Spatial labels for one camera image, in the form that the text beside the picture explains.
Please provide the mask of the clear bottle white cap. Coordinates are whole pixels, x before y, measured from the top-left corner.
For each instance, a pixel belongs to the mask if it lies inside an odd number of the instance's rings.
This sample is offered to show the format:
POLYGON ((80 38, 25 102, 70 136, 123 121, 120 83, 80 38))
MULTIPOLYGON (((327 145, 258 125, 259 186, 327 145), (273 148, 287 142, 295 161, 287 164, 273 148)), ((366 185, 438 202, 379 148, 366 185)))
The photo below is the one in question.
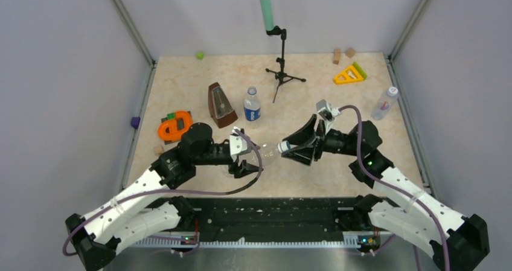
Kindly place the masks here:
MULTIPOLYGON (((261 156, 261 165, 263 167, 263 170, 267 169, 268 166, 270 166, 280 157, 277 145, 273 142, 264 142, 261 145, 257 145, 257 148, 261 156)), ((257 158, 256 153, 253 150, 251 150, 251 152, 248 154, 240 156, 240 160, 242 159, 244 159, 249 164, 259 166, 259 160, 257 158)), ((228 171, 228 165, 222 165, 221 170, 225 176, 234 178, 234 175, 230 174, 228 171)))

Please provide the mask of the clear Pepsi plastic bottle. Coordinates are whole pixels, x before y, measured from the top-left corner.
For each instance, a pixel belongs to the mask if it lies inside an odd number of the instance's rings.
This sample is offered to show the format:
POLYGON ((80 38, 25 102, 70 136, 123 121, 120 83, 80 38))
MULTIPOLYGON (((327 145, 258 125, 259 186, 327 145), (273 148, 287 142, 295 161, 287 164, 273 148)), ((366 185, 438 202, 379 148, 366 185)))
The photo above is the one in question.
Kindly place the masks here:
POLYGON ((243 99, 244 115, 250 122, 258 120, 261 116, 261 103, 257 93, 257 88, 250 86, 243 99))

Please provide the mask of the white Pocari Sweat cap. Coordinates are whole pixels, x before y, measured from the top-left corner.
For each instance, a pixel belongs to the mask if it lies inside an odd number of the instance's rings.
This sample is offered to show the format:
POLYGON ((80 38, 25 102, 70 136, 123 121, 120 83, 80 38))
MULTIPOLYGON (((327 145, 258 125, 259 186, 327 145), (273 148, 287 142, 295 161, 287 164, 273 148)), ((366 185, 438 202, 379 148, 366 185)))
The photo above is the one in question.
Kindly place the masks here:
POLYGON ((277 149, 280 153, 284 153, 291 149, 289 141, 281 141, 277 144, 277 149))

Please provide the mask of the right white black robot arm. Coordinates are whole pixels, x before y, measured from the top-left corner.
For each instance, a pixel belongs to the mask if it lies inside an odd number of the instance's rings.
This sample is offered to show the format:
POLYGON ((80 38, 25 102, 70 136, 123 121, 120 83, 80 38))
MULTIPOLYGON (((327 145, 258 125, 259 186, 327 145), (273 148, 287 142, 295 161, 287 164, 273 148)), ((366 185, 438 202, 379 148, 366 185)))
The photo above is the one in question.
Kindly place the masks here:
POLYGON ((304 165, 324 152, 355 156, 353 176, 384 194, 362 197, 354 222, 362 230, 384 229, 430 256, 440 270, 475 270, 489 254, 487 224, 477 214, 465 216, 450 209, 411 182, 378 146, 382 143, 371 121, 359 120, 350 133, 329 129, 315 114, 306 125, 277 145, 282 158, 304 165))

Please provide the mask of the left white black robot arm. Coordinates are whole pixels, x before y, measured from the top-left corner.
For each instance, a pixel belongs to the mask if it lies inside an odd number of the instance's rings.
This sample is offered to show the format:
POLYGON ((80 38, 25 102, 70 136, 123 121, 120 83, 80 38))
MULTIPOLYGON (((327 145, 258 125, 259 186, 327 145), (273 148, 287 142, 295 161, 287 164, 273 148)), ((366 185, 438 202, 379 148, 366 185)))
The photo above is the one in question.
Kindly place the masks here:
POLYGON ((63 254, 78 256, 86 270, 100 270, 153 234, 190 229, 194 210, 180 186, 202 165, 226 165, 236 179, 263 171, 258 146, 243 129, 234 127, 228 139, 215 143, 208 124, 194 123, 177 146, 159 155, 126 189, 85 215, 69 216, 63 254))

